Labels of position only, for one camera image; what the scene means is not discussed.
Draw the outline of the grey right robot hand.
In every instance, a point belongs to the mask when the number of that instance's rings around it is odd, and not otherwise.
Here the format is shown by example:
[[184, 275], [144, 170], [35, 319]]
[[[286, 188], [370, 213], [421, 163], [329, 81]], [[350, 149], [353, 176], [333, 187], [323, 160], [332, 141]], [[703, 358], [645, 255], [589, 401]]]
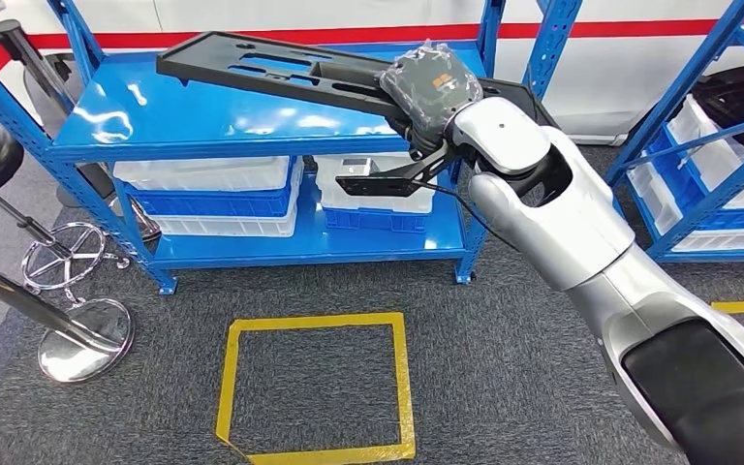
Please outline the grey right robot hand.
[[400, 55], [377, 81], [403, 112], [386, 121], [410, 144], [415, 160], [439, 150], [453, 117], [483, 99], [476, 75], [443, 43], [426, 41]]

